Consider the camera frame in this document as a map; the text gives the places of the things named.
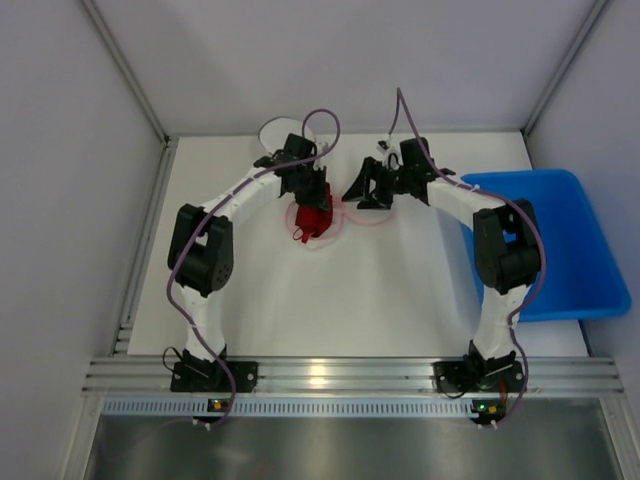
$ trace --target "blue bin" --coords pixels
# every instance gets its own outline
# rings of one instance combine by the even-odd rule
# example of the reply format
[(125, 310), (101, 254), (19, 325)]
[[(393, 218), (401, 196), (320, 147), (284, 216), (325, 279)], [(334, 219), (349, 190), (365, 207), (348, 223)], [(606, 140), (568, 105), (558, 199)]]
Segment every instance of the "blue bin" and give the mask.
[[(623, 315), (631, 298), (580, 181), (566, 170), (475, 173), (462, 179), (535, 209), (547, 252), (540, 295), (521, 314), (523, 322), (596, 319)], [(463, 227), (471, 265), (473, 234)], [(483, 285), (473, 268), (480, 301)]]

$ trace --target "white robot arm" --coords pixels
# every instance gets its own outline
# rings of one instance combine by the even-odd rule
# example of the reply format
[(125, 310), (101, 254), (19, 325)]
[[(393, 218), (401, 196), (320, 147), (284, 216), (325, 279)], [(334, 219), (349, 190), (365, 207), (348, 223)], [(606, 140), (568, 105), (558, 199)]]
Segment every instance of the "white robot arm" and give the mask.
[[(257, 177), (264, 168), (252, 168), (240, 179), (236, 185), (231, 187), (222, 195), (201, 205), (203, 211), (209, 212), (218, 205), (227, 195), (230, 195), (239, 185), (246, 180), (251, 180), (244, 189), (237, 195), (232, 196), (232, 200), (222, 207), (218, 212), (218, 217), (226, 217), (234, 227), (242, 225), (248, 218), (253, 216), (261, 207), (272, 200), (280, 197), (282, 179), (274, 172)], [(180, 287), (184, 298), (185, 308), (193, 318), (196, 327), (205, 341), (216, 354), (221, 354), (226, 346), (224, 334), (222, 333), (222, 292), (211, 292), (203, 296), (200, 291), (187, 285)], [(187, 332), (187, 343), (185, 349), (191, 355), (208, 361), (213, 361), (200, 341), (196, 338), (193, 328), (189, 327)]]
[[(512, 312), (522, 304), (540, 269), (537, 245), (522, 219), (502, 201), (480, 195), (473, 189), (460, 188), (457, 182), (451, 184), (435, 175), (424, 161), (417, 142), (413, 139), (400, 143), (402, 164), (396, 161), (395, 167), (389, 158), (386, 162), (366, 158), (343, 200), (358, 201), (358, 208), (389, 209), (394, 195), (408, 193), (426, 205), (453, 215), (474, 231), (475, 268), (485, 284), (480, 326), (462, 360), (435, 365), (436, 382), (444, 393), (473, 389), (495, 391), (498, 383), (506, 385), (508, 391), (518, 391), (522, 386), (522, 368), (515, 359), (511, 329), (519, 315)], [(256, 162), (255, 168), (225, 194), (201, 207), (185, 205), (178, 214), (168, 262), (172, 269), (186, 239), (191, 237), (206, 212), (230, 193), (238, 192), (211, 218), (203, 230), (204, 245), (193, 245), (176, 276), (187, 312), (217, 355), (224, 357), (226, 353), (221, 329), (222, 297), (218, 290), (224, 287), (233, 269), (232, 225), (241, 224), (260, 207), (286, 192), (294, 193), (299, 205), (327, 208), (326, 169), (314, 169), (309, 164), (303, 168), (270, 171), (274, 164), (309, 158), (314, 148), (313, 142), (290, 135), (283, 150)], [(384, 150), (396, 155), (397, 160), (395, 150), (388, 147)], [(446, 169), (441, 171), (453, 174)], [(535, 224), (531, 205), (526, 200), (516, 203)], [(515, 240), (505, 240), (505, 231), (515, 234)], [(185, 358), (187, 353), (195, 362), (195, 366), (190, 367), (195, 375), (202, 376), (203, 368), (215, 370), (214, 359), (191, 327)], [(181, 359), (183, 363), (187, 362), (185, 358)], [(219, 375), (204, 376), (220, 378)], [(200, 390), (187, 387), (187, 391)]]

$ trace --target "metal edge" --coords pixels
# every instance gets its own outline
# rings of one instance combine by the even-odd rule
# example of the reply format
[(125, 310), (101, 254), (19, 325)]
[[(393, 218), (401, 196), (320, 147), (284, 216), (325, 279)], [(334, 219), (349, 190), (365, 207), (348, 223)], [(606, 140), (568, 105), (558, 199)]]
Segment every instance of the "metal edge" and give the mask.
[[(202, 397), (122, 397), (105, 399), (101, 415), (216, 417)], [(233, 402), (234, 417), (476, 418), (471, 399), (396, 397), (251, 397)]]
[(78, 480), (84, 478), (91, 455), (100, 412), (104, 398), (102, 396), (82, 399), (80, 414), (76, 421), (74, 433), (69, 442), (69, 449), (60, 475), (62, 480)]
[(590, 38), (591, 33), (594, 31), (596, 25), (602, 19), (604, 12), (611, 3), (611, 0), (595, 0), (595, 2), (593, 3), (591, 9), (589, 10), (589, 13), (582, 22), (582, 26), (576, 33), (576, 36), (571, 42), (571, 45), (562, 57), (562, 61), (555, 69), (555, 73), (553, 74), (549, 82), (547, 82), (547, 85), (545, 86), (542, 94), (540, 95), (540, 98), (533, 107), (529, 118), (527, 119), (524, 127), (522, 127), (521, 131), (525, 139), (525, 143), (526, 139), (529, 137), (536, 124), (538, 123), (538, 120), (542, 116), (543, 112), (549, 105), (554, 94), (558, 90), (558, 87), (565, 80), (567, 73), (569, 73), (569, 70), (578, 58), (578, 55), (583, 50), (583, 47), (585, 46), (587, 40)]
[(625, 480), (640, 479), (640, 435), (626, 398), (601, 399), (613, 450)]
[[(522, 129), (513, 125), (493, 125), (493, 126), (418, 126), (421, 133), (429, 135), (430, 133), (517, 133)], [(330, 129), (315, 129), (314, 132), (318, 135), (333, 135), (335, 132)], [(389, 133), (389, 127), (384, 128), (347, 128), (342, 129), (341, 132), (345, 135), (381, 135), (386, 137)], [(171, 136), (176, 137), (188, 137), (188, 138), (203, 138), (203, 137), (238, 137), (238, 136), (251, 136), (255, 135), (255, 131), (247, 130), (229, 130), (229, 131), (192, 131), (192, 132), (172, 132)], [(411, 130), (403, 130), (399, 128), (396, 130), (396, 135), (412, 135)]]
[(116, 353), (116, 346), (123, 325), (132, 324), (132, 311), (135, 309), (139, 299), (142, 275), (148, 263), (149, 245), (158, 226), (160, 218), (159, 207), (166, 192), (177, 144), (177, 140), (173, 138), (170, 139), (160, 154), (158, 167), (143, 211), (140, 230), (136, 237), (136, 247), (131, 261), (131, 268), (127, 275), (127, 282), (123, 290), (124, 294), (120, 302), (120, 308), (118, 309), (118, 323), (111, 342), (110, 354)]
[(525, 151), (527, 152), (527, 158), (529, 159), (529, 164), (531, 165), (531, 169), (535, 170), (537, 168), (536, 162), (533, 157), (533, 151), (529, 147), (529, 142), (527, 141), (527, 137), (524, 136), (524, 133), (522, 131), (520, 131), (520, 136), (522, 137), (522, 143), (524, 145)]
[[(129, 355), (127, 357), (94, 357), (91, 364), (159, 364), (161, 355)], [(175, 360), (175, 354), (167, 354), (167, 360)], [(228, 360), (260, 362), (265, 365), (391, 365), (391, 364), (431, 364), (443, 360), (459, 360), (460, 357), (279, 357), (279, 356), (229, 356)], [(566, 365), (609, 365), (615, 369), (615, 362), (611, 357), (600, 355), (596, 357), (529, 357), (529, 363), (538, 364), (566, 364)]]
[(144, 116), (149, 122), (150, 127), (152, 128), (152, 130), (154, 131), (158, 139), (162, 143), (166, 143), (167, 142), (167, 134), (165, 133), (166, 130), (160, 123), (158, 116), (153, 110), (153, 107), (151, 106), (151, 103), (149, 102), (149, 99), (146, 93), (144, 92), (144, 90), (142, 89), (142, 86), (140, 85), (140, 81), (138, 80), (137, 76), (133, 72), (133, 69), (131, 68), (131, 65), (127, 61), (124, 53), (122, 52), (122, 49), (118, 45), (118, 42), (116, 42), (114, 35), (111, 32), (111, 29), (109, 28), (106, 20), (104, 19), (104, 15), (102, 15), (102, 12), (98, 8), (94, 0), (77, 0), (77, 2), (80, 5), (80, 8), (82, 9), (82, 11), (86, 14), (87, 18), (91, 22), (102, 44), (107, 49), (107, 53), (115, 63), (116, 69), (122, 75), (122, 78), (124, 79), (125, 83), (129, 87), (131, 94), (133, 95), (136, 102), (142, 109), (142, 112), (144, 113)]

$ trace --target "white table surface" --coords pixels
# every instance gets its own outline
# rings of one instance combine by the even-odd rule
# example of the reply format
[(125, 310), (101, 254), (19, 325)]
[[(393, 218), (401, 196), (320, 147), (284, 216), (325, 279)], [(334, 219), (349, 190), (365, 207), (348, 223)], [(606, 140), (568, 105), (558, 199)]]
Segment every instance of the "white table surface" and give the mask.
[[(519, 133), (432, 133), (432, 155), (458, 174), (531, 168)], [(320, 137), (330, 140), (330, 136)], [(380, 135), (344, 135), (327, 158), (334, 191), (345, 191)], [(164, 296), (175, 216), (235, 183), (264, 151), (256, 137), (180, 139), (135, 314), (129, 354), (183, 348), (185, 320)], [(234, 229), (235, 268), (224, 289), (229, 354), (250, 356), (457, 356), (479, 318), (471, 267), (457, 222), (396, 197), (384, 225), (345, 224), (309, 251), (291, 239), (287, 195)], [(578, 322), (520, 324), (531, 356), (584, 356)]]

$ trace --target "gray wall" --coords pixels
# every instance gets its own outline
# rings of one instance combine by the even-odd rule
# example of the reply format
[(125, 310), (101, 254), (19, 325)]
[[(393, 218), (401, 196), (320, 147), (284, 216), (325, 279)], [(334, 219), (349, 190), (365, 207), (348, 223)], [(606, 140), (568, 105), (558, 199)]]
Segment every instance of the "gray wall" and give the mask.
[(250, 134), (317, 107), (388, 129), (398, 85), (421, 127), (519, 129), (593, 1), (96, 3), (171, 133)]
[(0, 2), (0, 66), (0, 476), (50, 479), (160, 147), (75, 2)]
[(580, 178), (634, 300), (624, 317), (589, 322), (614, 356), (640, 422), (640, 2), (615, 0), (530, 138), (536, 166)]

